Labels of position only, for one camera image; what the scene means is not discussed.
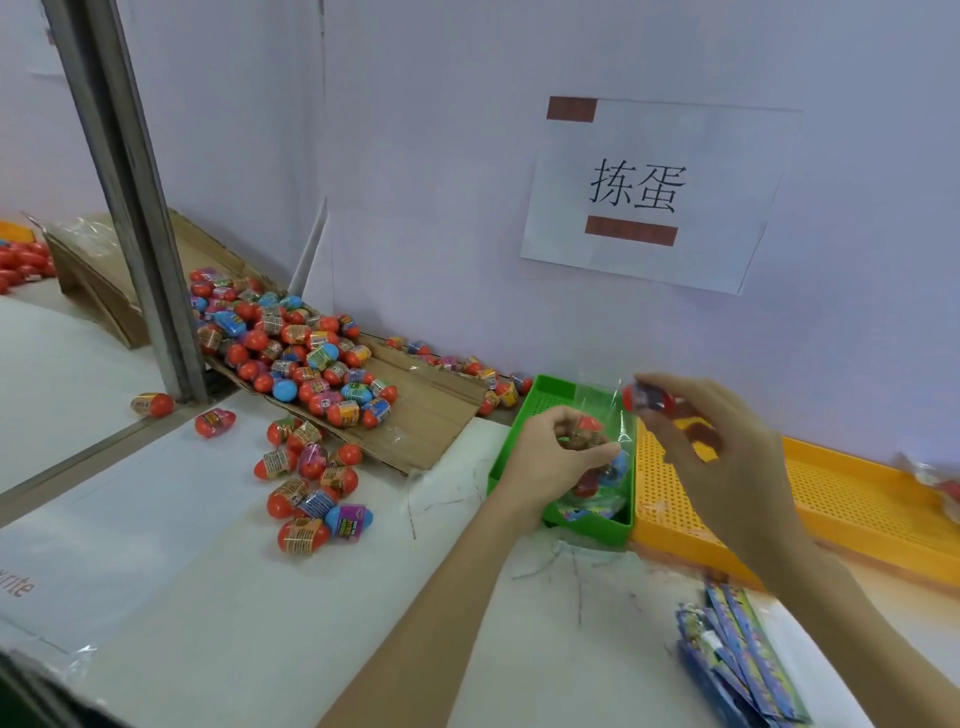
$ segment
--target person's arm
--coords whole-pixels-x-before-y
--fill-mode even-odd
[[[446,726],[493,586],[517,539],[584,471],[620,452],[618,443],[562,449],[557,437],[579,418],[575,410],[554,407],[526,422],[496,489],[318,728]]]
[[[683,398],[670,418],[645,410],[697,514],[803,626],[876,728],[957,728],[960,690],[915,650],[850,572],[804,530],[780,434],[716,382],[637,375]],[[672,420],[699,416],[685,429]],[[719,457],[704,462],[692,443]]]

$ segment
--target stack of packets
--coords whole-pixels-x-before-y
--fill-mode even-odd
[[[708,582],[707,606],[677,610],[684,667],[728,728],[812,725],[743,590]]]

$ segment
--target cardboard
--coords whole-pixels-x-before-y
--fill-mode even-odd
[[[282,292],[267,276],[173,209],[170,223],[184,279],[190,271],[209,266],[232,278],[259,279],[269,290]],[[63,295],[95,312],[128,349],[149,344],[143,309],[109,214],[89,215],[42,230],[57,267]]]
[[[190,271],[209,266],[231,278],[259,279],[267,290],[283,292],[243,258],[174,210],[170,210],[170,221],[185,278]],[[50,245],[63,294],[97,311],[108,329],[128,348],[149,344],[143,311],[109,215],[44,229],[43,235]],[[429,470],[476,415],[486,383],[427,366],[414,356],[385,346],[381,339],[361,335],[360,341],[373,352],[365,368],[395,385],[399,392],[390,416],[372,430],[361,425],[350,429],[332,427],[298,402],[281,402],[255,392],[221,359],[210,356],[205,360],[211,369],[242,389],[359,445],[370,456],[402,473]]]
[[[395,385],[399,392],[390,415],[376,429],[366,429],[362,425],[341,429],[311,414],[298,402],[258,396],[332,432],[345,442],[359,445],[377,460],[404,474],[429,470],[476,415],[487,391],[486,383],[473,376],[425,365],[414,356],[385,346],[382,339],[373,336],[361,334],[359,341],[373,352],[364,368]],[[206,362],[237,386],[257,394],[222,360],[208,357]]]

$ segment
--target green tray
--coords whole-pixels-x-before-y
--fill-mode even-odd
[[[623,406],[620,403],[620,397],[615,392],[595,387],[588,387],[583,384],[575,384],[565,379],[557,379],[553,376],[539,375],[530,389],[526,401],[516,415],[514,426],[510,428],[510,434],[507,435],[507,441],[503,444],[500,454],[490,468],[488,478],[487,494],[496,487],[503,474],[503,468],[507,464],[507,458],[514,449],[516,438],[520,434],[520,429],[528,417],[544,412],[558,404],[566,404],[576,407],[593,417],[596,417],[603,423],[604,429],[608,435],[616,439],[620,434],[621,424],[627,423],[628,427],[635,427],[633,417],[624,416]],[[635,438],[636,433],[630,432],[631,437]],[[626,477],[630,496],[627,504],[612,519],[605,519],[588,513],[576,521],[566,521],[560,515],[555,503],[550,503],[543,511],[543,520],[547,523],[561,525],[575,533],[590,536],[597,541],[610,546],[623,546],[630,538],[630,532],[634,529],[634,466],[636,458],[632,452],[627,452],[627,461],[630,464]]]

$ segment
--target metal pole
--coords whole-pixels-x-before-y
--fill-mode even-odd
[[[204,362],[115,0],[42,0],[167,393],[207,401]]]

